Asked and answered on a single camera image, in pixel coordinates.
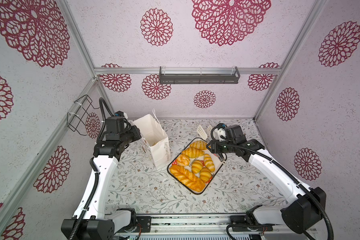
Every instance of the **black tray rim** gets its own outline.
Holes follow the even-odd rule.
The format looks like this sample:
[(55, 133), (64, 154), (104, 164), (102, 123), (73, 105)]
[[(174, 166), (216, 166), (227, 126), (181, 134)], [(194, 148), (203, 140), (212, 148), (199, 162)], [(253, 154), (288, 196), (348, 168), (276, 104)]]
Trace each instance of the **black tray rim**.
[[(200, 139), (200, 140), (202, 140), (202, 141), (204, 141), (204, 142), (207, 142), (207, 141), (205, 141), (204, 139), (202, 139), (202, 138), (200, 138), (200, 137), (195, 137), (186, 147), (184, 147), (184, 149), (186, 149), (189, 145), (191, 145), (191, 143), (193, 142), (193, 141), (195, 141), (196, 139)], [(172, 165), (172, 163), (177, 159), (177, 157), (179, 156), (181, 154), (181, 152), (175, 157), (175, 159), (173, 159), (171, 162), (170, 162), (170, 164), (168, 164), (168, 166), (167, 166), (167, 172), (168, 172), (168, 174), (169, 175), (171, 175), (175, 180), (177, 180), (179, 183), (181, 183), (186, 189), (188, 189), (191, 193), (193, 193), (193, 194), (195, 194), (195, 195), (200, 195), (200, 194), (202, 194), (205, 190), (206, 190), (206, 188), (209, 186), (209, 184), (212, 182), (212, 180), (215, 178), (215, 176), (217, 175), (217, 173), (220, 171), (220, 169), (221, 169), (221, 167), (223, 166), (223, 164), (221, 164), (221, 166), (219, 167), (219, 169), (216, 171), (216, 173), (215, 173), (215, 175), (214, 176), (212, 176), (212, 179), (211, 179), (211, 181), (207, 184), (207, 186), (204, 188), (204, 190), (202, 191), (202, 192), (200, 192), (200, 193), (195, 193), (195, 192), (193, 192), (190, 188), (188, 188), (186, 185), (184, 185), (181, 181), (179, 181), (175, 176), (173, 176), (170, 172), (169, 172), (169, 167)]]

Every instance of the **tray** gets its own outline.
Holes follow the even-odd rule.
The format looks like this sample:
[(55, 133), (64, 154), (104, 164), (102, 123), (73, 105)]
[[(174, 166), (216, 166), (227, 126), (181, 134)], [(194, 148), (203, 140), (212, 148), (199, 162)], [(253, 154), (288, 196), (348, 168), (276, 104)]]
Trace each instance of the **tray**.
[[(193, 139), (183, 150), (187, 149), (192, 142), (196, 142), (196, 141), (199, 141), (199, 140), (204, 141), (203, 139), (201, 139), (201, 138), (199, 138), (199, 137), (196, 137), (196, 138)], [(167, 172), (168, 172), (168, 174), (171, 175), (174, 179), (176, 179), (179, 183), (181, 183), (181, 184), (182, 184), (186, 189), (188, 189), (191, 193), (196, 194), (196, 195), (200, 195), (200, 194), (202, 194), (202, 193), (205, 191), (205, 189), (209, 186), (209, 184), (210, 184), (210, 183), (212, 182), (212, 180), (215, 178), (215, 176), (216, 176), (216, 174), (218, 173), (218, 171), (219, 171), (219, 170), (221, 169), (221, 167), (223, 166), (223, 162), (226, 161), (226, 159), (227, 159), (226, 154), (224, 154), (224, 155), (225, 155), (225, 158), (223, 159), (223, 161), (220, 161), (219, 156), (211, 153), (208, 149), (204, 150), (203, 152), (206, 153), (206, 154), (209, 154), (209, 155), (211, 156), (212, 161), (213, 161), (213, 164), (215, 165), (215, 171), (212, 172), (212, 177), (211, 177), (211, 179), (210, 179), (208, 182), (206, 182), (205, 188), (204, 188), (201, 192), (196, 192), (196, 191), (193, 191), (192, 189), (188, 188), (186, 185), (182, 184), (179, 180), (177, 180), (177, 178), (176, 178), (175, 176), (173, 176), (173, 175), (171, 174), (171, 172), (169, 171), (170, 167), (174, 164), (175, 160), (177, 159), (177, 157), (178, 157), (181, 153), (179, 153), (179, 154), (175, 157), (175, 159), (167, 166)], [(189, 165), (188, 165), (188, 166), (184, 166), (184, 168), (187, 169), (187, 170), (189, 170), (189, 171), (191, 171), (192, 163), (193, 163), (195, 160), (201, 160), (201, 161), (203, 161), (203, 160), (204, 160), (204, 156), (197, 157), (197, 158), (190, 158)], [(200, 173), (199, 173), (199, 172), (196, 173), (195, 175), (196, 175), (197, 177), (200, 177)]]

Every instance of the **white paper bag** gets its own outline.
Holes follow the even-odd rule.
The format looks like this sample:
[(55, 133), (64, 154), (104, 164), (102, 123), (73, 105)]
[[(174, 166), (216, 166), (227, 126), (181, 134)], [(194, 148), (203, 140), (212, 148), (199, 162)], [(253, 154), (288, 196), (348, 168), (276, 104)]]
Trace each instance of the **white paper bag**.
[(147, 114), (131, 124), (139, 128), (142, 137), (141, 147), (155, 167), (160, 169), (167, 166), (171, 162), (168, 135), (161, 127), (158, 119), (155, 121), (151, 114)]

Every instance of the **floral tablecloth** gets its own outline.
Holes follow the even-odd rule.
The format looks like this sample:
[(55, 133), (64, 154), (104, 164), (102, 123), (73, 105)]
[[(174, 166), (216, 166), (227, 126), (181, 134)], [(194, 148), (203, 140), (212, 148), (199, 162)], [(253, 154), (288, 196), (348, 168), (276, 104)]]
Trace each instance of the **floral tablecloth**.
[[(247, 139), (261, 142), (250, 119), (160, 120), (169, 137), (171, 157), (175, 158), (198, 137), (199, 124), (206, 129), (209, 124), (216, 126), (219, 122), (228, 126), (238, 124)], [(173, 179), (165, 167), (155, 169), (140, 144), (134, 142), (122, 154), (109, 183), (106, 214), (125, 207), (134, 208), (138, 214), (234, 213), (259, 204), (286, 204), (283, 195), (258, 169), (235, 154), (228, 154), (227, 158), (204, 193), (195, 195)]]

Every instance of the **bread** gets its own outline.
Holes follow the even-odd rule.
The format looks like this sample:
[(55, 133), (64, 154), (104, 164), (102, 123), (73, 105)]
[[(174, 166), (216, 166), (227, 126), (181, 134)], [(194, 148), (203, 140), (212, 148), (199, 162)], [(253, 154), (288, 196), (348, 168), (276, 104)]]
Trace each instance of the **bread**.
[(183, 166), (172, 165), (172, 167), (169, 169), (169, 171), (172, 173), (172, 175), (181, 173), (192, 181), (196, 181), (198, 179), (198, 177), (196, 177), (195, 174), (193, 174), (189, 170), (185, 169)]
[(203, 182), (207, 182), (211, 178), (211, 176), (212, 176), (211, 171), (206, 167), (203, 167), (202, 170), (200, 171), (200, 179)]
[(191, 145), (189, 145), (189, 146), (200, 149), (200, 150), (206, 150), (206, 142), (201, 141), (201, 140), (192, 142)]
[(205, 183), (200, 178), (196, 177), (195, 174), (191, 173), (183, 166), (173, 165), (169, 171), (182, 184), (196, 192), (201, 192), (205, 187)]
[(203, 164), (202, 164), (202, 162), (201, 161), (199, 161), (199, 160), (196, 160), (196, 161), (194, 161), (193, 163), (192, 163), (192, 172), (193, 173), (198, 173), (198, 172), (200, 172), (200, 170), (203, 168)]
[(204, 155), (204, 165), (211, 171), (214, 172), (215, 171), (215, 165), (213, 164), (213, 161), (211, 159), (211, 156), (209, 156), (208, 154)]
[(203, 151), (201, 151), (200, 149), (194, 148), (194, 147), (189, 147), (189, 148), (185, 149), (184, 151), (182, 151), (181, 153), (189, 156), (190, 158), (201, 157), (204, 155)]
[(189, 165), (189, 157), (182, 153), (177, 157), (176, 162), (177, 162), (177, 165), (188, 166)]
[(186, 185), (188, 188), (192, 189), (193, 191), (201, 192), (205, 187), (205, 183), (199, 178), (196, 181), (191, 181), (189, 178), (187, 178), (184, 174), (181, 173), (174, 174), (174, 176), (182, 184)]

